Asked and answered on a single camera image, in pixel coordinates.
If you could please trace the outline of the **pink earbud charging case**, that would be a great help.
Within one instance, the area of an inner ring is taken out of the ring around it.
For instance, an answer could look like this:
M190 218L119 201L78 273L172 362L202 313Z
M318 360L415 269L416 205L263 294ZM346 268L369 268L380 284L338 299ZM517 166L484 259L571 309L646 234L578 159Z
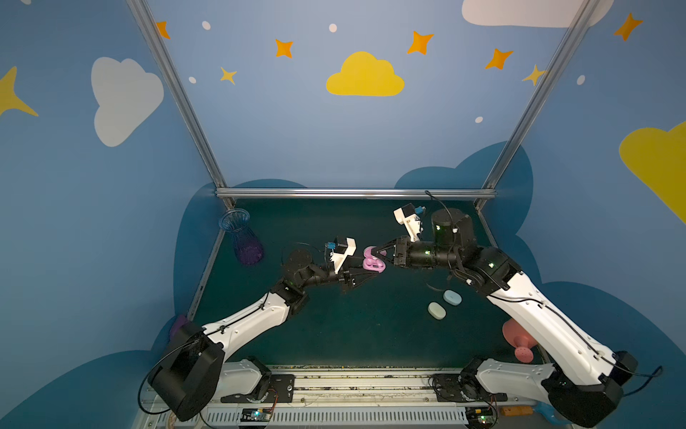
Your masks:
M373 250L373 246L364 249L363 268L370 272L382 273L386 269L386 264L373 255Z

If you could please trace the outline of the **light blue earbud case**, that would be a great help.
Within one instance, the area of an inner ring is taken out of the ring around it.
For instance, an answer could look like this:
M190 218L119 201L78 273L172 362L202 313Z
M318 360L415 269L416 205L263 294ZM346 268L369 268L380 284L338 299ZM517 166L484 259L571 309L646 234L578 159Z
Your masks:
M443 292L443 300L454 307L459 306L463 302L462 296L452 290L446 290Z

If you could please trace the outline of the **mint green earbud case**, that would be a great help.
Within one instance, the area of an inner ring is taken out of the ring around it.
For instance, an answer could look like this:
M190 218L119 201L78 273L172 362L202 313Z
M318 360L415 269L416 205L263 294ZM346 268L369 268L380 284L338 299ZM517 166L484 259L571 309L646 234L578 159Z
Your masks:
M447 312L438 302L431 302L427 307L428 313L436 320L443 320Z

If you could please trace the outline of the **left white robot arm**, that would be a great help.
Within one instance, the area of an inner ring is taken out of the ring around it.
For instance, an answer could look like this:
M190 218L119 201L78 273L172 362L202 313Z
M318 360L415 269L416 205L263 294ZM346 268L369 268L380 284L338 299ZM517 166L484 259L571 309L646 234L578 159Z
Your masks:
M307 250L294 250L282 264L282 278L257 302L214 323L182 325L145 376L145 384L180 421L200 414L215 396L264 398L270 370L256 359L243 359L223 372L226 360L298 314L309 300L307 287L340 284L343 290L352 290L384 270L386 255L373 248L362 257L331 252L328 262L318 266Z

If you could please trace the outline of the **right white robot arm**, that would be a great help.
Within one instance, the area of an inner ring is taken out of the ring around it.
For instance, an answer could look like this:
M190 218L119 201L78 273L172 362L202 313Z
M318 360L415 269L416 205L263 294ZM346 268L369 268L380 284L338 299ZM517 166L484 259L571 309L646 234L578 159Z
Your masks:
M439 378L445 400L490 401L503 393L552 406L575 425L593 428L612 414L637 360L586 334L534 285L521 266L495 247L477 243L468 214L443 208L432 215L432 241L421 241L422 221L413 205L395 211L408 234L366 255L403 268L446 268L502 309L548 352L545 365L473 359L454 380Z

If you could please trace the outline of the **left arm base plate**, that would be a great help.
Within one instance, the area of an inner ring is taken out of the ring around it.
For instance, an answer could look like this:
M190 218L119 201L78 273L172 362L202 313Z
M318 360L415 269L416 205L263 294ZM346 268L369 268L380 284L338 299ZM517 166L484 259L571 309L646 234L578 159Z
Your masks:
M294 375L264 376L251 393L232 394L220 398L221 403L291 403L295 392Z

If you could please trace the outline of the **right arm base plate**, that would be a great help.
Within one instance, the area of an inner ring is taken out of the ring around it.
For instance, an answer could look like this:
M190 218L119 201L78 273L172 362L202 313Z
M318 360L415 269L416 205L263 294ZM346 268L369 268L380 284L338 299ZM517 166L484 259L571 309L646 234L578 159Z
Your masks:
M430 387L438 401L493 402L507 401L505 393L489 393L479 383L476 375L469 373L434 374L429 378Z

